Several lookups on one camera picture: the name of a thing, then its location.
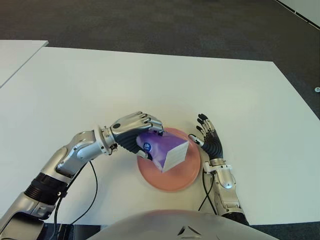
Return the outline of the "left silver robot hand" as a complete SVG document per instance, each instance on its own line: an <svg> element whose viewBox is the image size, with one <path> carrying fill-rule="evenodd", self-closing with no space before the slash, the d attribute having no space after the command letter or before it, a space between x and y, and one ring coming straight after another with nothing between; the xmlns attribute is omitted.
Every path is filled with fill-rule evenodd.
<svg viewBox="0 0 320 240"><path fill-rule="evenodd" d="M152 160L152 156L137 144L137 137L143 133L162 135L162 122L156 117L141 111L126 115L108 128L108 135L113 144L118 144L127 151L144 159Z"/></svg>

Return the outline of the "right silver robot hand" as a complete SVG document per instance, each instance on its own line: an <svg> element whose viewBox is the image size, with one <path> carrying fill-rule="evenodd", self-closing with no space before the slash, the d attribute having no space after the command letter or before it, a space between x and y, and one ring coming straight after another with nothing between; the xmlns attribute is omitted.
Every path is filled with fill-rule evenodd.
<svg viewBox="0 0 320 240"><path fill-rule="evenodd" d="M200 146L210 160L222 159L224 156L223 146L212 122L203 113L198 114L197 122L200 125L197 125L196 129L202 134L203 139L194 134L189 134L189 139Z"/></svg>

